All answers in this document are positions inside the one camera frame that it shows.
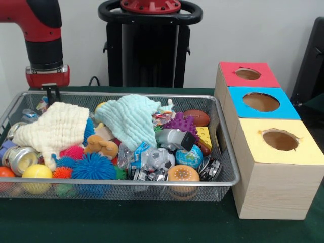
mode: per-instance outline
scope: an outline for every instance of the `black cable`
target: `black cable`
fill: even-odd
[[[93,77],[90,79],[88,86],[91,86],[92,81],[93,81],[94,79],[97,81],[97,85],[100,86],[99,79],[98,79],[96,76],[93,76]]]

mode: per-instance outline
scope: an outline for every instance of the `muslin towel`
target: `muslin towel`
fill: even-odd
[[[161,102],[146,96],[126,95],[119,100],[110,100],[98,109],[95,119],[110,128],[129,150],[134,151],[142,142],[156,147],[152,115],[161,107]]]
[[[60,151],[83,142],[88,117],[87,108],[55,102],[38,121],[19,127],[13,142],[42,153],[45,165],[54,171],[52,154],[58,156]]]

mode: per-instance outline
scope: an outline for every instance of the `red lid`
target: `red lid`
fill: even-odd
[[[170,14],[181,9],[178,0],[121,0],[120,6],[139,14]]]
[[[280,88],[267,63],[220,62],[227,86]]]

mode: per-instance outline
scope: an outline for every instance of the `light blue cloth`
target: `light blue cloth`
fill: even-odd
[[[126,95],[119,100],[106,102],[95,114],[95,119],[110,128],[129,150],[146,142],[156,147],[152,115],[161,107],[161,102],[146,96]]]

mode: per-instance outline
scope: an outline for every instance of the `toy burger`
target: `toy burger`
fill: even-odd
[[[199,181],[199,174],[190,166],[178,165],[168,170],[168,181]],[[190,200],[197,195],[197,192],[198,187],[196,186],[169,187],[169,194],[177,200]]]

